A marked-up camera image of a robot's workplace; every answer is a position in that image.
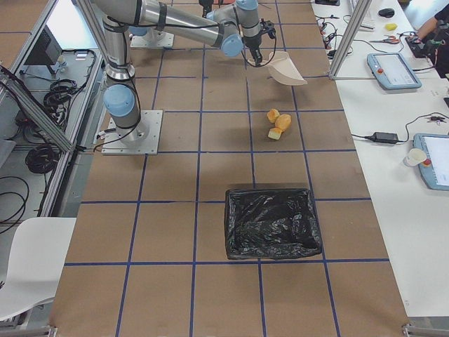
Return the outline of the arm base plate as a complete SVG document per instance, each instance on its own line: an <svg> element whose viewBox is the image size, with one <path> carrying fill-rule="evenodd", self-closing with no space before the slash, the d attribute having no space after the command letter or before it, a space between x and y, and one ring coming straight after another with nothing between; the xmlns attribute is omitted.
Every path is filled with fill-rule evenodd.
<svg viewBox="0 0 449 337"><path fill-rule="evenodd" d="M110 118L108 127L115 128L115 131L106 134L101 153L103 155L158 154L162 120L162 110L142 110L140 123L131 133L128 133L124 129L117 128L114 120Z"/></svg>
<svg viewBox="0 0 449 337"><path fill-rule="evenodd" d="M167 32L158 32L155 30L148 30L146 35L138 36L134 34L132 36L130 47L131 48L146 48L146 49L159 49L173 47L174 35Z"/></svg>

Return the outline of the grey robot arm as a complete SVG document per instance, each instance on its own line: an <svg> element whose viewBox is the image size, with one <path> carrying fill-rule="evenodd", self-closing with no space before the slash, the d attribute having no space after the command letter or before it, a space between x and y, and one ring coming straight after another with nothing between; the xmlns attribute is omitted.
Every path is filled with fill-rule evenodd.
<svg viewBox="0 0 449 337"><path fill-rule="evenodd" d="M171 33L186 39L212 46L219 32L219 25L212 20L181 11L158 1L143 1L139 26L146 26L147 35L159 39Z"/></svg>
<svg viewBox="0 0 449 337"><path fill-rule="evenodd" d="M264 65L260 52L262 36L276 38L272 22L259 16L257 1L235 1L203 17L160 1L97 1L96 4L104 13L106 74L110 82L104 104L119 139L141 139L146 133L127 41L130 27L181 36L218 48L228 57L238 56L247 48L256 67Z"/></svg>

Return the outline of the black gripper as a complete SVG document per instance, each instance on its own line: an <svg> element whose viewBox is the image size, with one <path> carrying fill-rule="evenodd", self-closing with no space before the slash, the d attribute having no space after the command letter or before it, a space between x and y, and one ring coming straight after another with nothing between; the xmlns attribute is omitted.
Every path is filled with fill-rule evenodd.
<svg viewBox="0 0 449 337"><path fill-rule="evenodd" d="M199 5L203 8L202 16L207 16L213 10L214 0L199 0Z"/></svg>
<svg viewBox="0 0 449 337"><path fill-rule="evenodd" d="M252 37L244 37L244 44L249 49L256 67L262 66L262 54L260 52L261 43L262 37L260 34L256 34Z"/></svg>

